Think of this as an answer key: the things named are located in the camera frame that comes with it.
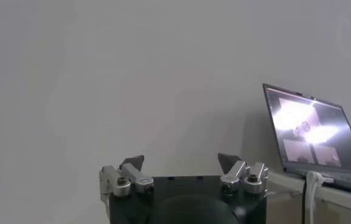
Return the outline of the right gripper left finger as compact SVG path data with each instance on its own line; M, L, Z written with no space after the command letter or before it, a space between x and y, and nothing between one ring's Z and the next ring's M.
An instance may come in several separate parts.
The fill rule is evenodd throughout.
M153 177L141 172L144 155L125 158L122 164L104 166L99 172L100 199L107 201L110 195L127 197L134 189L139 194L150 194L155 189Z

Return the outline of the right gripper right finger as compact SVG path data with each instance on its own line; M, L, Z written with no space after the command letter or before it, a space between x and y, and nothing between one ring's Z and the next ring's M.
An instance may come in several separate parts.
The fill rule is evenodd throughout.
M266 194L269 168L260 162L252 166L237 155L218 153L218 162L223 170L220 177L221 190L233 194L244 187L249 194Z

